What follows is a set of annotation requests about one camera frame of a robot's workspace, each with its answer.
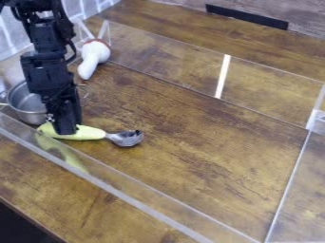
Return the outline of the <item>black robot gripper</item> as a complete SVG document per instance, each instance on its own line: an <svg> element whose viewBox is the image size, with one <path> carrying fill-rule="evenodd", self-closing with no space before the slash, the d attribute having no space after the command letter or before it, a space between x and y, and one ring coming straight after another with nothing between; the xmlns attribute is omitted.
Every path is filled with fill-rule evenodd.
<svg viewBox="0 0 325 243"><path fill-rule="evenodd" d="M74 73L67 68L65 54L38 53L29 51L21 56L21 64L26 82L33 93L39 94L43 101L54 95L54 90L74 83ZM82 105L78 91L71 101L47 105L47 120L53 123L59 135L77 133L77 124L82 124Z"/></svg>

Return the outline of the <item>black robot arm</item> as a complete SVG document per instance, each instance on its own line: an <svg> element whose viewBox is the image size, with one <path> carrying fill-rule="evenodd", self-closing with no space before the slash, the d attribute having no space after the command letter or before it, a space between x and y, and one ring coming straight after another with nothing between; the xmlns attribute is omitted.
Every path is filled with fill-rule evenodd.
<svg viewBox="0 0 325 243"><path fill-rule="evenodd" d="M46 117L59 135L73 135L82 124L82 105L74 73L69 65L77 58L66 58L67 47L77 51L77 36L62 0L0 0L22 23L35 50L21 56L26 82L39 94Z"/></svg>

